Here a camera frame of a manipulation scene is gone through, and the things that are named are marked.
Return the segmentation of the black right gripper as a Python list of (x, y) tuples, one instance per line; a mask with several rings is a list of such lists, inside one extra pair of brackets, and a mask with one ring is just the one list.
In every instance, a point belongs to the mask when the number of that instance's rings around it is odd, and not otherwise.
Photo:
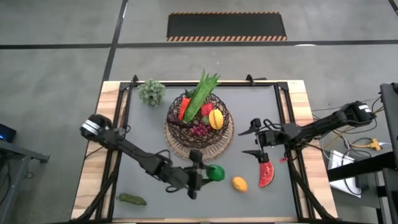
[[(264, 149), (268, 146), (274, 147), (285, 142), (285, 133), (283, 131), (262, 128), (261, 126), (261, 120), (259, 118), (254, 118), (250, 121), (249, 129), (241, 134), (257, 132), (257, 145), (259, 149)], [(268, 153), (262, 150), (243, 151), (243, 153), (254, 156), (260, 164), (269, 162)]]

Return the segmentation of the green toy lime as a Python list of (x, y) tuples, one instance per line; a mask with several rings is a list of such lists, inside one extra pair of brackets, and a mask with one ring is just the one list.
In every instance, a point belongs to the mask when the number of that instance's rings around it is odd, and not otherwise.
[(206, 168), (206, 175), (212, 181), (222, 181), (225, 178), (225, 171), (219, 165), (210, 165)]

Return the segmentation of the red toy watermelon slice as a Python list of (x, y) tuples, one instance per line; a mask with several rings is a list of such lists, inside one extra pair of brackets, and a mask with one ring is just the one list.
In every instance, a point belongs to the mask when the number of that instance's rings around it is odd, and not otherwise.
[(268, 186), (274, 178), (274, 166), (271, 161), (260, 163), (259, 188)]

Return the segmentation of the red toy grape bunch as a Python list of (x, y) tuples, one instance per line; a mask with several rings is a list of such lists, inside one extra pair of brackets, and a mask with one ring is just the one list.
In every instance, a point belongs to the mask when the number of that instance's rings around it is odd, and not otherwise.
[(211, 130), (212, 130), (212, 127), (210, 125), (206, 125), (205, 123), (200, 123), (196, 126), (191, 127), (189, 129), (189, 132), (192, 135), (204, 137), (204, 136), (207, 136)]

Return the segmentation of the orange-yellow toy lemon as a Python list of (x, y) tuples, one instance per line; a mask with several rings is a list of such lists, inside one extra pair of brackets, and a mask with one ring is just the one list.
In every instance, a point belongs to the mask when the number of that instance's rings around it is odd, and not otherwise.
[(232, 185), (239, 192), (247, 192), (248, 191), (248, 185), (242, 177), (238, 177), (238, 176), (233, 177)]

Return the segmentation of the yellow toy star fruit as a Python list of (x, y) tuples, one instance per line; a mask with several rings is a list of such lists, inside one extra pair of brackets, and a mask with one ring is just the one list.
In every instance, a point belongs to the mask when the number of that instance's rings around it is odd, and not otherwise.
[(208, 115), (210, 126), (213, 129), (219, 130), (223, 127), (223, 114), (220, 110), (211, 110)]

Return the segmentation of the purple toy eggplant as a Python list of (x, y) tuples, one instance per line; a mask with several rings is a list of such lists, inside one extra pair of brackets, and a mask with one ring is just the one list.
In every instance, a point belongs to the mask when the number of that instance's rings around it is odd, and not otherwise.
[(173, 113), (167, 115), (167, 122), (180, 127), (187, 127), (187, 124), (179, 120)]

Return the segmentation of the orange toy carrot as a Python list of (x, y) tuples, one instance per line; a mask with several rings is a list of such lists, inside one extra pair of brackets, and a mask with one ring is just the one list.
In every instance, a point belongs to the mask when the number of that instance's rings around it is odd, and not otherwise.
[(190, 104), (190, 98), (183, 97), (182, 98), (182, 102), (180, 104), (180, 111), (179, 111), (179, 114), (178, 114), (178, 119), (179, 120), (181, 120), (181, 121), (183, 120), (184, 115), (185, 115), (185, 111), (188, 108), (189, 104)]

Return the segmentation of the green leafy vegetable bunch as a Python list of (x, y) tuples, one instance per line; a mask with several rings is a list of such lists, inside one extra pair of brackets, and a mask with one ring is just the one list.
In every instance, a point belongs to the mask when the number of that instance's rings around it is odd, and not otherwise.
[(220, 76), (216, 73), (210, 76), (205, 70), (202, 72), (200, 81), (196, 87), (196, 90), (190, 100), (188, 108), (185, 110), (183, 117), (184, 123), (189, 123), (194, 119), (202, 104), (204, 104), (207, 96), (213, 91), (218, 85), (218, 79)]

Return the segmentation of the grey table mat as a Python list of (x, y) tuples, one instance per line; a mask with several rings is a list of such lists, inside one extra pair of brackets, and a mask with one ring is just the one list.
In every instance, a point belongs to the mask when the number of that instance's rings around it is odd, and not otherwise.
[[(284, 157), (283, 146), (267, 149), (274, 165), (272, 182), (259, 188), (257, 159), (243, 151), (255, 150), (253, 134), (247, 131), (254, 118), (279, 122), (279, 111), (273, 86), (219, 86), (214, 90), (231, 112), (234, 135), (227, 150), (215, 159), (226, 177), (221, 182), (205, 185), (197, 198), (189, 198), (186, 190), (169, 194), (166, 184), (145, 173), (129, 156), (123, 156), (119, 166), (117, 193), (142, 197), (147, 205), (115, 201), (114, 218), (293, 218), (296, 216), (289, 168), (280, 163)], [(247, 192), (239, 192), (232, 185), (233, 177), (242, 177)]]

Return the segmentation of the green toy cucumber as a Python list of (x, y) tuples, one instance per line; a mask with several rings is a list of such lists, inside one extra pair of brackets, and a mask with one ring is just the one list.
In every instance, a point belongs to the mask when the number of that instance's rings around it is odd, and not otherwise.
[(131, 194), (121, 193), (117, 196), (117, 199), (121, 202), (127, 202), (134, 205), (147, 205), (147, 202), (142, 197)]

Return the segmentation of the small potted green plant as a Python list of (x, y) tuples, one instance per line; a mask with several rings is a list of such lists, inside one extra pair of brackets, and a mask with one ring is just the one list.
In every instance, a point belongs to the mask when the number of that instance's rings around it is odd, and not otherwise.
[(145, 81), (138, 86), (138, 95), (144, 104), (158, 107), (165, 96), (165, 85), (155, 80)]

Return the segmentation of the yellow power splitter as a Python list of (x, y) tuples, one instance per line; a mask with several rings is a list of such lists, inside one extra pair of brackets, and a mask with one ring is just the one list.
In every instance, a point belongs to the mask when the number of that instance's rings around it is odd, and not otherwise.
[(375, 151), (381, 151), (382, 146), (381, 143), (376, 139), (372, 138), (369, 142), (369, 144), (366, 145), (367, 148), (373, 149)]

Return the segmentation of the black equipment cart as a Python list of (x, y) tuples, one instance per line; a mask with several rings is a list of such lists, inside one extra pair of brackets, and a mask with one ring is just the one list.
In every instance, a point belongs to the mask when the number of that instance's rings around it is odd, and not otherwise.
[(380, 85), (392, 151), (328, 170), (329, 180), (341, 180), (381, 171), (384, 185), (377, 186), (378, 199), (386, 198), (392, 224), (398, 224), (398, 83)]

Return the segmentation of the blue-lit black device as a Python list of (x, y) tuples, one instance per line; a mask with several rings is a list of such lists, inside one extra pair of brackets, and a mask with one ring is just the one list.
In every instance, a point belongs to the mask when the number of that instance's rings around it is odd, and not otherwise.
[(12, 143), (17, 131), (0, 123), (0, 140)]

